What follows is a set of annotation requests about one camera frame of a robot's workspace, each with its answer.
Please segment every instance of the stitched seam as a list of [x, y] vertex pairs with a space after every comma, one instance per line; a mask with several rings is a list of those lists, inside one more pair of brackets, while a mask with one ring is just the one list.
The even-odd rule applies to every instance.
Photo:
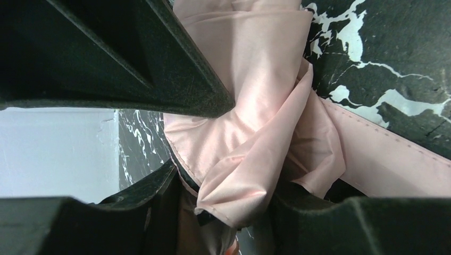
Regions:
[[177, 156], [177, 159], [180, 161], [181, 164], [183, 164], [183, 167], [184, 167], [185, 171], [187, 171], [187, 172], [189, 172], [191, 174], [190, 177], [193, 178], [197, 182], [196, 184], [199, 185], [199, 187], [200, 187], [202, 182], [199, 181], [199, 179], [196, 177], [196, 175], [191, 171], [190, 167], [188, 166], [188, 164], [186, 164], [184, 159], [180, 156], [179, 152], [177, 151], [176, 146], [171, 141], [171, 139], [168, 138], [167, 135], [166, 135], [166, 140], [168, 141], [169, 145], [172, 147], [172, 151]]
[[447, 161], [447, 160], [445, 160], [445, 159], [443, 159], [443, 158], [439, 158], [439, 157], [441, 157], [441, 156], [439, 156], [439, 157], [434, 157], [434, 155], [435, 155], [434, 153], [428, 151], [428, 150], [425, 149], [425, 148], [420, 147], [420, 146], [417, 145], [416, 143], [411, 142], [411, 143], [413, 143], [414, 145], [408, 144], [407, 142], [404, 141], [405, 138], [399, 137], [398, 135], [396, 135], [396, 134], [394, 134], [394, 133], [390, 134], [391, 131], [384, 129], [383, 127], [379, 127], [379, 126], [377, 126], [376, 124], [371, 123], [371, 122], [369, 122], [369, 121], [367, 121], [367, 120], [364, 120], [364, 121], [356, 120], [356, 118], [355, 118], [354, 116], [352, 116], [352, 115], [350, 114], [350, 112], [349, 112], [349, 113], [346, 113], [345, 111], [343, 111], [343, 109], [340, 109], [341, 107], [336, 106], [336, 105], [334, 105], [333, 103], [330, 103], [330, 102], [328, 102], [328, 101], [326, 101], [326, 100], [324, 100], [324, 99], [323, 99], [323, 101], [327, 103], [327, 105], [326, 105], [327, 107], [332, 108], [332, 109], [334, 109], [335, 111], [341, 112], [341, 114], [343, 114], [343, 115], [347, 115], [349, 118], [352, 118], [352, 119], [355, 120], [356, 122], [361, 123], [363, 126], [365, 126], [365, 127], [367, 127], [367, 128], [370, 128], [373, 132], [376, 132], [376, 133], [382, 133], [382, 134], [384, 134], [385, 136], [390, 137], [392, 140], [395, 140], [396, 142], [399, 142], [399, 143], [403, 144], [404, 146], [406, 146], [406, 147], [408, 147], [408, 148], [410, 148], [410, 149], [413, 149], [413, 150], [415, 150], [416, 152], [418, 152], [418, 153], [420, 153], [420, 154], [422, 154], [422, 155], [425, 155], [425, 156], [427, 156], [428, 158], [430, 158], [430, 159], [432, 159], [432, 160], [434, 160], [434, 161], [436, 161], [436, 162], [438, 162], [438, 163], [440, 163], [440, 164], [442, 164], [442, 165], [444, 165], [444, 166], [447, 166], [448, 168], [451, 168], [451, 162], [449, 162], [449, 161]]

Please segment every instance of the white wall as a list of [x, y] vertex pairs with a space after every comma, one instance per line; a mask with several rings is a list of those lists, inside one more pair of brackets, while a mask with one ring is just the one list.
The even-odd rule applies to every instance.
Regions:
[[0, 197], [63, 195], [100, 202], [118, 190], [117, 111], [0, 111]]

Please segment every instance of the pink satin cloth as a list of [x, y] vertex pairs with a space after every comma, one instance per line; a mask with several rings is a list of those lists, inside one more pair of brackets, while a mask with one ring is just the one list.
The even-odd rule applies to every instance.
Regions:
[[323, 197], [342, 178], [369, 196], [451, 197], [451, 161], [326, 100], [303, 59], [300, 0], [176, 0], [174, 12], [234, 96], [206, 119], [164, 114], [175, 156], [200, 186], [195, 213], [231, 228], [267, 207], [279, 176]]

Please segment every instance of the fabric fold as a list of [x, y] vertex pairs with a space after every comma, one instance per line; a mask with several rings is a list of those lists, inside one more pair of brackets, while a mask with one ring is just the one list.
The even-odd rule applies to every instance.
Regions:
[[236, 101], [215, 119], [164, 114], [169, 145], [200, 187], [195, 212], [247, 226], [266, 209], [280, 175], [318, 197], [343, 173], [369, 196], [451, 197], [451, 161], [311, 89], [313, 67], [303, 52], [312, 14], [299, 6], [175, 2], [175, 14]]
[[[200, 186], [195, 212], [206, 210], [230, 227], [243, 227], [266, 209], [306, 104], [319, 100], [311, 89], [312, 66], [303, 59], [312, 13], [299, 10], [300, 1], [192, 2], [177, 1], [174, 12], [236, 107], [210, 120], [165, 114], [164, 131], [180, 165]], [[307, 109], [328, 118], [317, 105]], [[304, 169], [328, 176], [309, 186], [319, 196], [344, 171], [338, 134], [327, 125], [323, 129], [335, 135], [329, 137], [334, 142], [322, 145], [332, 145], [324, 149], [335, 156]]]

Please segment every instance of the black marble surface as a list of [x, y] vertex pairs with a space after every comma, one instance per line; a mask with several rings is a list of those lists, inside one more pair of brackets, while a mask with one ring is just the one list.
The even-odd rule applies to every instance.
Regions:
[[163, 114], [119, 111], [119, 186], [123, 190], [157, 170], [168, 159]]
[[303, 1], [320, 96], [451, 158], [450, 1]]

